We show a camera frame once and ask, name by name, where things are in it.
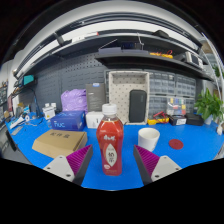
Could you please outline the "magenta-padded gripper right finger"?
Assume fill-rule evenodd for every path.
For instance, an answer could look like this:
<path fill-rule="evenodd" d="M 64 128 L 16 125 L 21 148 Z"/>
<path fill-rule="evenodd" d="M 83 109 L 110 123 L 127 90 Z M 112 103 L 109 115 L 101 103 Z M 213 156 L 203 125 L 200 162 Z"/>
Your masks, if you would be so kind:
<path fill-rule="evenodd" d="M 159 157 L 138 145 L 134 146 L 133 155 L 144 185 L 155 182 L 181 169 L 167 155 Z"/>

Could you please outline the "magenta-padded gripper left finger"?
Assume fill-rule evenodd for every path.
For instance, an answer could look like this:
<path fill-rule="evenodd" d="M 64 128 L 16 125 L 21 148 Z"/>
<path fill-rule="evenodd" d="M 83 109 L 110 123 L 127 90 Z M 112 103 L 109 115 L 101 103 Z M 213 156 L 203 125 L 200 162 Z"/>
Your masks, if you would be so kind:
<path fill-rule="evenodd" d="M 44 170 L 69 182 L 81 185 L 92 155 L 93 147 L 88 145 L 68 156 L 57 156 L 53 161 L 44 167 Z"/>

